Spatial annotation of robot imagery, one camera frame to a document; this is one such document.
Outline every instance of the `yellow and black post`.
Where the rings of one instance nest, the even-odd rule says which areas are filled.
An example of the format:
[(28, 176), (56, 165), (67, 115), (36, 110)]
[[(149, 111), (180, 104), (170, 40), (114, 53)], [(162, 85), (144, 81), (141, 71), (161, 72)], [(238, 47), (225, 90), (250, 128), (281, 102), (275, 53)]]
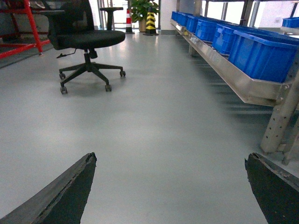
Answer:
[(153, 13), (153, 8), (152, 7), (149, 7), (149, 9), (148, 9), (148, 17), (147, 17), (147, 20), (146, 20), (146, 28), (145, 28), (145, 33), (143, 35), (146, 35), (146, 36), (159, 35), (156, 32), (155, 14)]

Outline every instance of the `blue plastic bin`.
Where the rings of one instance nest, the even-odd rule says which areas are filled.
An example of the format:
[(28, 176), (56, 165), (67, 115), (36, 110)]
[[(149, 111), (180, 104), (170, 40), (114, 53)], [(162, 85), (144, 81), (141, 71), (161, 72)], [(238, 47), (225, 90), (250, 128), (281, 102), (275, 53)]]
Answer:
[(195, 35), (203, 41), (213, 41), (217, 23), (198, 20)]
[(297, 28), (299, 27), (299, 17), (284, 18), (282, 22), (283, 27)]
[(175, 22), (178, 21), (178, 13), (173, 11), (171, 14), (171, 19), (173, 19)]
[(195, 35), (203, 40), (212, 42), (216, 32), (217, 24), (231, 24), (230, 22), (211, 19), (211, 18), (200, 18), (198, 19)]
[(185, 27), (187, 25), (189, 13), (178, 13), (178, 24)]
[(281, 35), (276, 32), (271, 32), (267, 30), (262, 29), (256, 29), (256, 28), (250, 28), (250, 27), (244, 27), (244, 26), (232, 26), (229, 24), (217, 24), (215, 36), (213, 39), (212, 47), (214, 47), (218, 52), (222, 54), (228, 54), (230, 53), (232, 44), (235, 39), (234, 31), (238, 30), (244, 33), (248, 33), (251, 35), (260, 34), (260, 35), (268, 35), (268, 36), (274, 36), (281, 39), (287, 39), (290, 41), (298, 42), (299, 45), (299, 39), (295, 39), (293, 37), (289, 37), (286, 35)]
[(197, 23), (198, 23), (198, 19), (199, 19), (199, 17), (195, 17), (195, 16), (192, 16), (192, 15), (188, 16), (188, 21), (187, 21), (186, 28), (191, 33), (195, 33), (196, 27), (197, 27)]
[(235, 30), (228, 60), (249, 77), (282, 83), (293, 63), (298, 42)]

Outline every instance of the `plant pot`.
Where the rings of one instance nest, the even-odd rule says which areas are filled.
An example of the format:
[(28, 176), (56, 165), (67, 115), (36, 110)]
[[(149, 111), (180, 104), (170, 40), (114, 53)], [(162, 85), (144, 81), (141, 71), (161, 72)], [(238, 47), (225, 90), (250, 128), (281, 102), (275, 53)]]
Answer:
[(139, 21), (139, 32), (145, 32), (146, 29), (146, 20)]

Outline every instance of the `chair wheel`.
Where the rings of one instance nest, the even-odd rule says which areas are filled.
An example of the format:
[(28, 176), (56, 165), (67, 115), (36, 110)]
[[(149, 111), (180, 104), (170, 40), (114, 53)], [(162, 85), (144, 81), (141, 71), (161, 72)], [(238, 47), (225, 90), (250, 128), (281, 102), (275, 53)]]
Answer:
[(121, 71), (121, 72), (120, 72), (120, 75), (121, 75), (121, 77), (122, 77), (122, 76), (125, 77), (125, 76), (126, 76), (126, 72), (125, 72), (125, 71)]
[(60, 77), (60, 79), (65, 79), (65, 74), (61, 72), (61, 73), (59, 74), (59, 77)]
[(61, 91), (61, 94), (67, 94), (67, 89), (66, 87), (60, 87), (60, 91)]
[(106, 92), (111, 92), (112, 87), (111, 85), (105, 85)]

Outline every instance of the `office chair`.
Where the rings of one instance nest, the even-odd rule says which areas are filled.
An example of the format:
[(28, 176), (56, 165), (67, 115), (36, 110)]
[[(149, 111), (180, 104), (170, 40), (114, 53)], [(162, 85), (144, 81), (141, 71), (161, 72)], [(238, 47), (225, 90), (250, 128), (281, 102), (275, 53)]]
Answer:
[[(92, 72), (105, 83), (106, 91), (111, 91), (109, 80), (99, 71), (99, 69), (120, 69), (121, 77), (126, 76), (126, 72), (121, 66), (98, 64), (91, 62), (90, 59), (98, 57), (96, 48), (104, 48), (116, 45), (125, 40), (125, 33), (112, 30), (113, 12), (123, 10), (122, 7), (101, 8), (101, 11), (107, 12), (107, 30), (95, 30), (93, 24), (93, 15), (88, 0), (41, 0), (45, 6), (45, 11), (40, 13), (47, 16), (49, 20), (48, 38), (53, 44), (54, 49), (61, 50), (74, 48), (84, 50), (85, 63), (74, 65), (59, 70), (60, 91), (67, 93), (64, 86), (67, 82), (81, 75), (83, 72)], [(73, 71), (68, 77), (65, 77), (64, 71)]]

